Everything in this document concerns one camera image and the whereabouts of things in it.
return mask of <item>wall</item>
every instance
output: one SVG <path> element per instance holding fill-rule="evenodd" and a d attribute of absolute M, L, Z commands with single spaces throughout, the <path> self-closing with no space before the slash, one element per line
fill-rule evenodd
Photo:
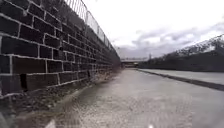
<path fill-rule="evenodd" d="M 0 0 L 0 95 L 87 81 L 118 65 L 64 0 Z"/>

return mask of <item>sky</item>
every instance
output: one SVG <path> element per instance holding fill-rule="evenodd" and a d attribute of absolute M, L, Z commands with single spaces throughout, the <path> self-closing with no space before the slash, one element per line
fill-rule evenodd
<path fill-rule="evenodd" d="M 83 0 L 121 58 L 152 57 L 224 33 L 223 0 Z"/>

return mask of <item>chain-link fence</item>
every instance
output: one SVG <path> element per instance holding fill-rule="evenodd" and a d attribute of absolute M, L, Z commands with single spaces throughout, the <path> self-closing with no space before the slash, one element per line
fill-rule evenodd
<path fill-rule="evenodd" d="M 69 7 L 77 13 L 77 15 L 84 20 L 84 22 L 97 34 L 97 36 L 105 43 L 105 45 L 114 51 L 110 41 L 104 34 L 103 30 L 93 17 L 93 15 L 88 11 L 86 5 L 82 0 L 65 0 Z"/>

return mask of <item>curb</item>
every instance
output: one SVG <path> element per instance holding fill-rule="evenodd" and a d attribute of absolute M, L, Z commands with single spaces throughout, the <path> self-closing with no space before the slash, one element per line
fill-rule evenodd
<path fill-rule="evenodd" d="M 184 77 L 159 74 L 159 73 L 154 73 L 154 72 L 150 72 L 150 71 L 142 71 L 139 69 L 137 69 L 137 71 L 152 74 L 152 75 L 162 76 L 162 77 L 166 77 L 169 79 L 178 80 L 178 81 L 182 81 L 182 82 L 186 82 L 186 83 L 190 83 L 190 84 L 194 84 L 194 85 L 198 85 L 198 86 L 202 86 L 202 87 L 207 87 L 207 88 L 211 88 L 211 89 L 215 89 L 215 90 L 219 90 L 219 91 L 224 91 L 223 84 L 217 84 L 217 83 L 211 83 L 211 82 L 200 81 L 200 80 L 195 80 L 195 79 L 188 79 L 188 78 L 184 78 Z"/>

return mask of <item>ground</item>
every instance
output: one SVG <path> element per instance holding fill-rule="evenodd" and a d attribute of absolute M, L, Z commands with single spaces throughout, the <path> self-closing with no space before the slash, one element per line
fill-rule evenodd
<path fill-rule="evenodd" d="M 127 69 L 56 107 L 45 128 L 223 128 L 224 92 Z"/>

